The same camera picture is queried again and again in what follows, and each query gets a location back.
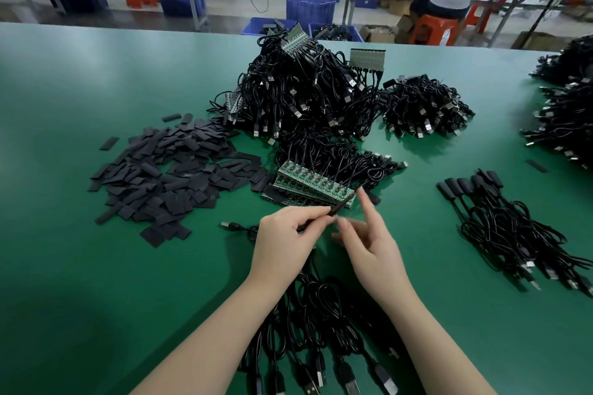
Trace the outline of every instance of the green table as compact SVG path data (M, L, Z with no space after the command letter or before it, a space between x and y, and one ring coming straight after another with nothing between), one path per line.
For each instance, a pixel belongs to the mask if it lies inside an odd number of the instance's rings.
M428 309L500 394L591 393L593 301L539 273L541 292L517 290L458 235L435 189L477 167L496 170L507 197L566 234L568 251L593 256L591 174L525 148L518 134L543 103L541 83L527 75L540 53L326 43L352 45L387 49L385 80L427 73L477 113L459 137L397 139L378 121L364 142L410 164L382 182L379 209ZM252 245L218 224L251 225L276 210L247 187L222 193L215 210L195 210L184 221L193 234L159 249L138 236L142 225L96 226L106 194L86 188L142 127L173 112L205 116L208 100L234 89L257 53L251 36L0 24L0 393L126 393L245 278ZM111 135L122 140L100 152ZM246 136L234 143L273 152ZM354 284L345 252L327 237L317 263ZM342 394L326 359L322 392ZM361 392L380 394L363 359L349 361ZM422 392L405 362L389 368L402 395ZM300 394L286 362L283 370L287 393ZM229 393L245 387L237 374Z

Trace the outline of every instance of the floor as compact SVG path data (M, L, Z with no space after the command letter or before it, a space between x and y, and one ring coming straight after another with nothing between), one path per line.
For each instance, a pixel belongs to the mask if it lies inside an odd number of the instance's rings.
M0 20L13 22L30 22L46 24L63 24L78 26L93 26L125 29L147 29L167 31L194 31L191 18L165 17L159 7L147 7L143 10L132 10L126 5L126 0L108 0L110 9L94 15L68 15L61 16L51 6L49 0L32 0L36 9L34 13L27 7L24 0L0 0ZM334 22L341 23L345 0L336 4ZM284 19L286 17L286 0L207 0L208 25L205 31L215 33L240 34L252 17L271 17ZM2 19L2 12L10 8L11 17ZM515 9L507 24L503 28L494 47L510 48L517 35L529 30L531 24L540 11ZM400 17L392 15L384 9L361 9L354 11L352 24L360 28L364 24L381 24L395 26ZM490 18L485 36L490 36L501 16L494 15ZM467 45L471 28L462 33L457 45ZM577 22L574 19L552 12L540 23L538 32L569 39L587 35L591 32L589 23ZM486 38L478 35L473 46L480 47L486 43Z

